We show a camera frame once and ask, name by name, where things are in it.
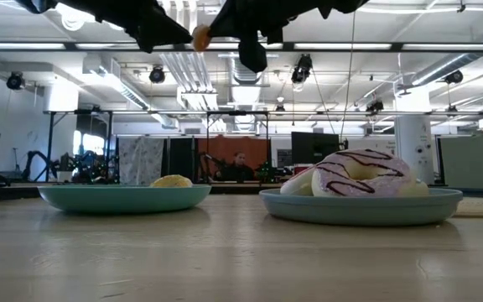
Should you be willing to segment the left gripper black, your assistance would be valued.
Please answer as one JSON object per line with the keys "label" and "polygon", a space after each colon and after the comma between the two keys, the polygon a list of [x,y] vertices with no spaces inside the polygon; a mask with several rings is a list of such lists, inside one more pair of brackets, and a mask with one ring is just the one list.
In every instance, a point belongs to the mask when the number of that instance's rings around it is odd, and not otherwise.
{"label": "left gripper black", "polygon": [[156,46],[188,44],[189,31],[174,21],[156,0],[56,0],[57,8],[65,5],[88,13],[94,21],[114,24],[134,39],[140,50],[152,53]]}

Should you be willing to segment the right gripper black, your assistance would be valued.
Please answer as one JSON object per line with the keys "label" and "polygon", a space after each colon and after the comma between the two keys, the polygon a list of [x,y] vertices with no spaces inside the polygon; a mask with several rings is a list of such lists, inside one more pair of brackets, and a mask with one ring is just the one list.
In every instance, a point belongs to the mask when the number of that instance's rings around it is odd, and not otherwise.
{"label": "right gripper black", "polygon": [[[210,37],[255,34],[269,44],[283,42],[283,27],[299,15],[317,9],[323,19],[332,10],[353,13],[370,0],[221,0],[221,10],[210,24]],[[238,44],[241,63],[254,73],[267,68],[265,48],[255,38]]]}

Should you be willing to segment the small yellow frosted donut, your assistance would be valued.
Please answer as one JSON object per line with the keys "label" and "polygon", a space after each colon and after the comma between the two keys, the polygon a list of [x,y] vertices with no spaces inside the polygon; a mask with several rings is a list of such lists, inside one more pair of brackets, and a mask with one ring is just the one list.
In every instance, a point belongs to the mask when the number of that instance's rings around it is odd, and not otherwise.
{"label": "small yellow frosted donut", "polygon": [[174,188],[174,187],[192,187],[193,183],[190,179],[180,174],[170,174],[155,180],[150,187],[156,188]]}

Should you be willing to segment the large pink frosted donut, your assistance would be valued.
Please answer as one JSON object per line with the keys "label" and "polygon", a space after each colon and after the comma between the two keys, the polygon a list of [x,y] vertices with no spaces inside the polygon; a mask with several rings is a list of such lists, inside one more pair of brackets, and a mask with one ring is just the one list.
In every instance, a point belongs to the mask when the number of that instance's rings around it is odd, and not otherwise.
{"label": "large pink frosted donut", "polygon": [[312,196],[312,178],[314,169],[314,166],[307,167],[300,173],[291,177],[288,181],[283,183],[280,188],[280,194]]}

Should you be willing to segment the large purple striped donut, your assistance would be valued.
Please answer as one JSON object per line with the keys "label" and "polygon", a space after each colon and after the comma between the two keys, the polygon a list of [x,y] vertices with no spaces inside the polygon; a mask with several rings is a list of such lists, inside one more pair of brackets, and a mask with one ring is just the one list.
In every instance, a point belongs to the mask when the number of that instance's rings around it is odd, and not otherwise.
{"label": "large purple striped donut", "polygon": [[318,197],[394,197],[413,183],[401,159],[371,149],[335,152],[317,163],[312,193]]}

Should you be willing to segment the orange partition panel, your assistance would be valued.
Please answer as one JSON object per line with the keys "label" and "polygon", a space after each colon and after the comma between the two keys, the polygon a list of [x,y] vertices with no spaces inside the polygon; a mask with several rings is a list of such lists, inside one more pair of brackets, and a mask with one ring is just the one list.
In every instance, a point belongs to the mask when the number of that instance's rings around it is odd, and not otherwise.
{"label": "orange partition panel", "polygon": [[198,150],[201,155],[200,163],[202,167],[202,176],[210,177],[217,181],[216,171],[230,164],[233,161],[234,154],[242,152],[246,155],[246,165],[251,167],[257,180],[257,170],[262,164],[267,162],[267,140],[253,137],[229,138],[224,136],[216,136],[214,138],[199,138]]}

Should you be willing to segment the patterned grey curtain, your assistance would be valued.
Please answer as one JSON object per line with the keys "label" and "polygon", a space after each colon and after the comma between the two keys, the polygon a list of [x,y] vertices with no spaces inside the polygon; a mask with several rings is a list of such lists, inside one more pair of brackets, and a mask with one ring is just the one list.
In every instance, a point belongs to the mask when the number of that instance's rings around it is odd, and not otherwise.
{"label": "patterned grey curtain", "polygon": [[119,173],[122,185],[151,185],[161,177],[164,141],[135,137],[118,140]]}

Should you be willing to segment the black monitor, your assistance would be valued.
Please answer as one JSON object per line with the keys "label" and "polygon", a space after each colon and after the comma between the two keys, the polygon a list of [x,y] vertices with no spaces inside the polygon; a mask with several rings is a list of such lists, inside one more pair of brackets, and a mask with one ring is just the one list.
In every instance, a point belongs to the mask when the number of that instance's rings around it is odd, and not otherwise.
{"label": "black monitor", "polygon": [[293,164],[317,164],[339,150],[337,134],[291,132]]}

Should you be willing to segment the person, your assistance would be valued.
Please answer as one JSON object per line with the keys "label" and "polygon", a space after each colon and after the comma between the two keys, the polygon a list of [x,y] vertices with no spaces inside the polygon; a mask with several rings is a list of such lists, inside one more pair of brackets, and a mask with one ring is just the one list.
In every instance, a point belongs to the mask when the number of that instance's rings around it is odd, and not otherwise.
{"label": "person", "polygon": [[233,161],[216,171],[217,181],[235,181],[237,183],[255,180],[251,167],[246,165],[246,155],[242,152],[234,154]]}

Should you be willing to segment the teal green plate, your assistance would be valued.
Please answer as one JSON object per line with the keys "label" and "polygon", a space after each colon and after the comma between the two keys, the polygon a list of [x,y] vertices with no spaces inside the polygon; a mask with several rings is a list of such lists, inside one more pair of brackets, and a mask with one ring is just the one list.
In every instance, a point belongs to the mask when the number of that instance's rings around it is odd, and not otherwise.
{"label": "teal green plate", "polygon": [[146,214],[181,211],[197,206],[209,185],[148,187],[138,185],[50,185],[38,188],[54,208],[81,214]]}

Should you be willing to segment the white round column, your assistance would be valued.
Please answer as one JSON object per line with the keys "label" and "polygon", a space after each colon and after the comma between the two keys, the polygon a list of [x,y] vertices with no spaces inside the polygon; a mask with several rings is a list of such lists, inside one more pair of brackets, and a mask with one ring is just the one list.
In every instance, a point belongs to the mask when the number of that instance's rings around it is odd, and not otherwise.
{"label": "white round column", "polygon": [[397,155],[415,171],[417,179],[434,182],[433,144],[429,92],[425,87],[412,88],[395,96],[397,115],[394,122]]}

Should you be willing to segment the pale blue plate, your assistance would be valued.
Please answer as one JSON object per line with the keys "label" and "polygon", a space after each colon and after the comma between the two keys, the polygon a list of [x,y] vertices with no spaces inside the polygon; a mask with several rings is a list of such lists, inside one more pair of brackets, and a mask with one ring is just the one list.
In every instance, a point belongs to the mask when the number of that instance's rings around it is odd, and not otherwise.
{"label": "pale blue plate", "polygon": [[463,200],[459,190],[432,188],[411,197],[315,197],[259,192],[268,213],[291,221],[363,227],[404,227],[449,219]]}

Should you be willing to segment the green partition panel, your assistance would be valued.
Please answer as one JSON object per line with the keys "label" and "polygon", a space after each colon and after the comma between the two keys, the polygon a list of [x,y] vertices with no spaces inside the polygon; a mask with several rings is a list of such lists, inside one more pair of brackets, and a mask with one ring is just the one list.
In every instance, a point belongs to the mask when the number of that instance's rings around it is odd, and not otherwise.
{"label": "green partition panel", "polygon": [[448,187],[483,189],[483,136],[440,138],[439,162]]}

